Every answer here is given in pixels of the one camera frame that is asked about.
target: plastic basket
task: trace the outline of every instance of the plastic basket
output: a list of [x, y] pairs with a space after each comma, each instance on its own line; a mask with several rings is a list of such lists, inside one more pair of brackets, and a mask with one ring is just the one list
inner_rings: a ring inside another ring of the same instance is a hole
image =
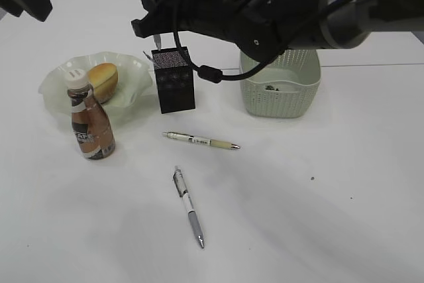
[[[258, 62], [241, 52], [240, 73]], [[255, 76], [241, 81], [244, 106], [253, 115], [294, 118], [311, 105], [321, 81], [316, 50], [287, 50]]]

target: coffee bottle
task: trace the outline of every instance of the coffee bottle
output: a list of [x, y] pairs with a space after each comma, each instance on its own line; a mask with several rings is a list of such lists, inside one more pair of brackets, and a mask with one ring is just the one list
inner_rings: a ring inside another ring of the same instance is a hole
[[109, 118], [96, 100], [88, 82], [87, 72], [81, 69], [65, 73], [65, 83], [71, 98], [72, 129], [83, 156], [101, 159], [115, 149]]

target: bun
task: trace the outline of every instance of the bun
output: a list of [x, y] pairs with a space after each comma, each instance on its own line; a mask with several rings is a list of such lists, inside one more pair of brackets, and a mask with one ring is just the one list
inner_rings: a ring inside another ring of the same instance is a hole
[[118, 70], [113, 63], [102, 63], [88, 71], [88, 78], [94, 88], [94, 96], [100, 103], [108, 101], [118, 84]]

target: pen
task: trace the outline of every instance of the pen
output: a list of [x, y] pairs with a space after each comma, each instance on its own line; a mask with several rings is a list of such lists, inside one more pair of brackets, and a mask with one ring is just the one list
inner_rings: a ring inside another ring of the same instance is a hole
[[159, 67], [159, 64], [157, 64], [154, 60], [153, 60], [153, 58], [151, 57], [151, 56], [149, 56], [147, 53], [146, 53], [146, 51], [143, 51], [143, 53], [144, 53], [144, 55], [146, 56], [146, 58], [148, 58], [152, 63], [153, 63], [153, 65], [154, 66], [156, 66], [157, 68], [160, 68]]
[[197, 219], [196, 211], [194, 211], [193, 203], [191, 202], [190, 195], [188, 194], [186, 183], [183, 179], [183, 174], [178, 166], [175, 166], [174, 172], [174, 183], [177, 187], [178, 194], [183, 199], [185, 209], [188, 213], [188, 219], [190, 221], [191, 228], [193, 229], [194, 237], [199, 243], [202, 249], [205, 248], [205, 240], [203, 239], [203, 233], [201, 232], [199, 220]]
[[162, 49], [162, 39], [160, 38], [160, 34], [154, 34], [153, 39], [154, 39], [156, 48], [160, 51], [160, 49]]
[[240, 146], [230, 142], [217, 141], [215, 139], [207, 139], [206, 137], [199, 137], [187, 135], [177, 132], [163, 132], [162, 135], [169, 139], [178, 139], [179, 141], [192, 142], [193, 144], [202, 144], [212, 147], [220, 147], [225, 149], [240, 149]]

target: frosted glass plate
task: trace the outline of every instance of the frosted glass plate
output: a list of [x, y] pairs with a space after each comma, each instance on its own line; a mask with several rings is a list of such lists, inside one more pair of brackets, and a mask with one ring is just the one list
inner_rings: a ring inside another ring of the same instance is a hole
[[109, 116], [119, 116], [130, 107], [145, 89], [152, 85], [148, 64], [126, 54], [99, 52], [89, 56], [77, 56], [52, 70], [41, 83], [38, 92], [42, 94], [47, 110], [55, 115], [71, 115], [71, 101], [63, 81], [63, 73], [76, 68], [89, 71], [101, 63], [113, 63], [118, 69], [118, 84], [113, 97], [102, 104]]

